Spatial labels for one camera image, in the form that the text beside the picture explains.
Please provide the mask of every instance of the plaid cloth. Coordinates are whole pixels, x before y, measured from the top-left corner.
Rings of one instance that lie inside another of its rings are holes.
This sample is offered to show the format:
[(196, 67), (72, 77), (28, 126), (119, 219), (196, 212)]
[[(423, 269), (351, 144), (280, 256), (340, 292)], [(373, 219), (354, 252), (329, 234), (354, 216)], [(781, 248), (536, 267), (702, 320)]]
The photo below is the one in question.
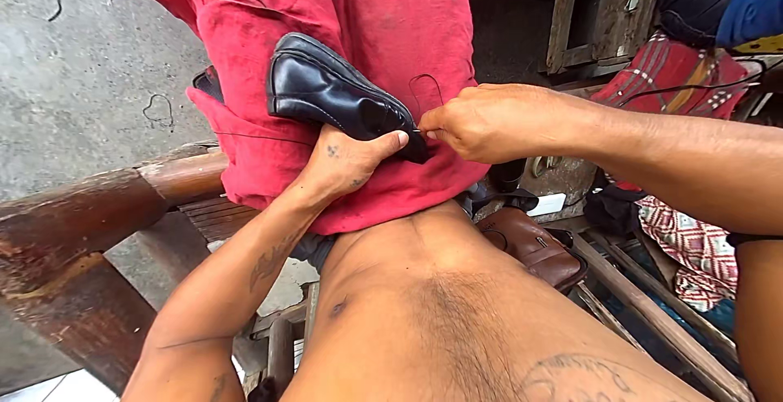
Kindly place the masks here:
[[(747, 70), (722, 49), (709, 52), (693, 49), (657, 31), (639, 49), (630, 66), (620, 71), (591, 99), (599, 104), (619, 107), (629, 97), (648, 90), (688, 84), (728, 84), (741, 80), (747, 74)], [(746, 84), (692, 88), (638, 97), (622, 108), (646, 113), (729, 119), (745, 91)]]

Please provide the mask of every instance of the arm tattoo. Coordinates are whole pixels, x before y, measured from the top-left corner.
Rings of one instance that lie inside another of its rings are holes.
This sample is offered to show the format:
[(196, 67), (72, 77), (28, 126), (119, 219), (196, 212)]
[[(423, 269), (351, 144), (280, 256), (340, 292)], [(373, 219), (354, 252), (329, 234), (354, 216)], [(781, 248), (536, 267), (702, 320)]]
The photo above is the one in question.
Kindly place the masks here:
[(264, 251), (253, 266), (253, 270), (250, 271), (250, 292), (255, 289), (255, 286), (259, 283), (261, 278), (269, 277), (275, 272), (277, 265), (277, 259), (282, 255), (287, 255), (298, 241), (301, 228), (289, 234), (277, 244), (274, 245), (269, 251)]
[(215, 389), (212, 390), (212, 396), (209, 398), (209, 402), (218, 402), (220, 400), (223, 389), (226, 388), (226, 373), (216, 377), (214, 380)]

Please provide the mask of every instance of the brown leather bag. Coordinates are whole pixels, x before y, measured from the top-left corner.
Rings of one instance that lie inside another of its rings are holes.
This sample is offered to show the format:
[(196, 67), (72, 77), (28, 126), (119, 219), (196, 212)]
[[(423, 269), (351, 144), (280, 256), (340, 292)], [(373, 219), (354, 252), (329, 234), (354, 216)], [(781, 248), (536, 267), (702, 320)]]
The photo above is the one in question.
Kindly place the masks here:
[(495, 247), (537, 277), (567, 293), (587, 274), (587, 263), (571, 253), (523, 210), (506, 206), (476, 223)]

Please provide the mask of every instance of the forearm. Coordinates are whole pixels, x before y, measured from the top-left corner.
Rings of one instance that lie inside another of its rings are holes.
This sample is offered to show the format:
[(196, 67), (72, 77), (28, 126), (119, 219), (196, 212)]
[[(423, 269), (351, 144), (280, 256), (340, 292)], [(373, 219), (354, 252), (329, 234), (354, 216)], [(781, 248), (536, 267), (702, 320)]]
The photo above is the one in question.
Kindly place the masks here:
[(269, 293), (291, 249), (328, 204), (294, 182), (176, 288), (147, 343), (168, 347), (235, 336)]
[(747, 234), (783, 234), (783, 130), (569, 103), (584, 114), (570, 155), (700, 220)]

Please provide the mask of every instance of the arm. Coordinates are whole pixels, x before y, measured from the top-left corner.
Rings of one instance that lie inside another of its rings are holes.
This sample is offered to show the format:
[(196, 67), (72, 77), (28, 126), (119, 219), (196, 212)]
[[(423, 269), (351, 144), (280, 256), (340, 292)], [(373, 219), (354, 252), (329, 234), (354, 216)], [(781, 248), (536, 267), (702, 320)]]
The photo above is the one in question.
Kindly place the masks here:
[[(551, 90), (481, 85), (422, 117), (419, 128), (468, 160), (567, 155), (591, 160), (682, 212), (727, 230), (783, 235), (783, 130), (604, 107)], [(761, 400), (783, 399), (783, 241), (736, 251), (736, 338)]]
[(233, 337), (318, 214), (362, 187), (407, 141), (393, 132), (360, 142), (324, 126), (300, 176), (176, 288), (147, 335), (123, 401), (244, 400), (231, 363)]

